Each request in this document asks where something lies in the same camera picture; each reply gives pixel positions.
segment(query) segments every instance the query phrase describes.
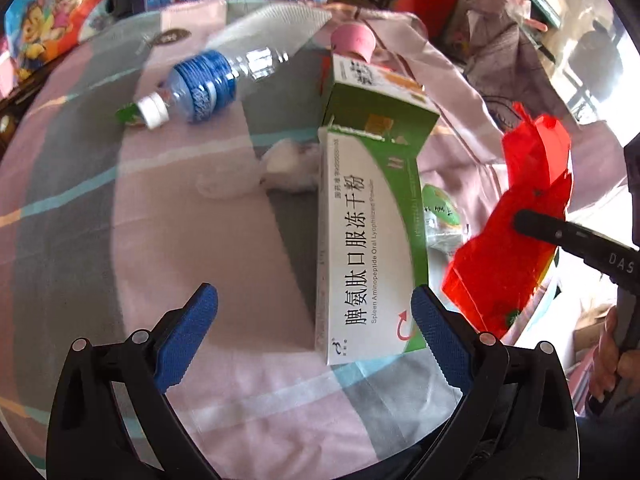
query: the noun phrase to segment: red plastic bag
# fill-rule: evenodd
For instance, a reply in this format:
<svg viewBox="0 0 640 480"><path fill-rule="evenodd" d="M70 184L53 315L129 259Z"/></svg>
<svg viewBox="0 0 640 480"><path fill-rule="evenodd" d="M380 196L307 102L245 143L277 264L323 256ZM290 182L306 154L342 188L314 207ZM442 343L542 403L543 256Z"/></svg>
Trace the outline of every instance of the red plastic bag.
<svg viewBox="0 0 640 480"><path fill-rule="evenodd" d="M521 209L564 219L572 190L570 138L560 121L542 115L523 122L502 140L510 187L482 232L456 252L443 292L481 332L502 337L526 306L556 247L521 235L513 217Z"/></svg>

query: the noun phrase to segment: plastic water bottle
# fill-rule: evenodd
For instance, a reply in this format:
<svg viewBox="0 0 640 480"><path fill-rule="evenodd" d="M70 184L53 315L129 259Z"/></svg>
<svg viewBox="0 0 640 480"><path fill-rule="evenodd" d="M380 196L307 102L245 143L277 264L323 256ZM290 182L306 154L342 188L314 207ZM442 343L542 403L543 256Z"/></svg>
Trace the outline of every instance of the plastic water bottle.
<svg viewBox="0 0 640 480"><path fill-rule="evenodd" d="M146 127L161 126L174 116L201 123L236 99L250 94L261 79L289 60L286 52L271 47L250 52L207 50L173 67L162 88L136 103Z"/></svg>

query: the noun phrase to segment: medicine box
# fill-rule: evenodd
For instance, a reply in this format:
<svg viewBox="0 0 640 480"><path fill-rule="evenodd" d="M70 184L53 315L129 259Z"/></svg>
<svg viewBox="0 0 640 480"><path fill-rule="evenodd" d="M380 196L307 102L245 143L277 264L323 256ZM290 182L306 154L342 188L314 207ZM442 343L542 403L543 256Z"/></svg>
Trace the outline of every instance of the medicine box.
<svg viewBox="0 0 640 480"><path fill-rule="evenodd" d="M413 79L375 64L332 55L322 124L382 136L418 155L440 114Z"/></svg>
<svg viewBox="0 0 640 480"><path fill-rule="evenodd" d="M410 307L428 282L415 155L350 128L319 137L316 349L334 365L424 348Z"/></svg>

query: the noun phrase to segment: blue bottle label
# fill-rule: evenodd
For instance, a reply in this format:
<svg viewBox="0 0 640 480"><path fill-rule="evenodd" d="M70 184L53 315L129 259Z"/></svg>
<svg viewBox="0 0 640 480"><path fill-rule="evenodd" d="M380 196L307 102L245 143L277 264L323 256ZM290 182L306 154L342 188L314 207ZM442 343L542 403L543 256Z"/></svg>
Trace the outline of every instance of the blue bottle label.
<svg viewBox="0 0 640 480"><path fill-rule="evenodd" d="M236 78L222 54L210 50L178 63L174 69L185 82L193 101L191 122L208 121L211 115L236 98Z"/></svg>

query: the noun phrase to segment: blue gripper pad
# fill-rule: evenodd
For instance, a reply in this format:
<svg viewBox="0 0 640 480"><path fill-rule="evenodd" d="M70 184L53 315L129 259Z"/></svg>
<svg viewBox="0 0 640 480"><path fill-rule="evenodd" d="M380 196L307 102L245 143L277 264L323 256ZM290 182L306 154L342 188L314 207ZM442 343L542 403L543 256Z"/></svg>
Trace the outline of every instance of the blue gripper pad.
<svg viewBox="0 0 640 480"><path fill-rule="evenodd" d="M183 308L184 313L158 350L154 381L164 395L179 384L218 313L218 292L203 283Z"/></svg>
<svg viewBox="0 0 640 480"><path fill-rule="evenodd" d="M444 318L446 312L438 298L419 286L411 296L411 314L414 316L427 345L431 349L447 383L468 394L473 385L471 355Z"/></svg>

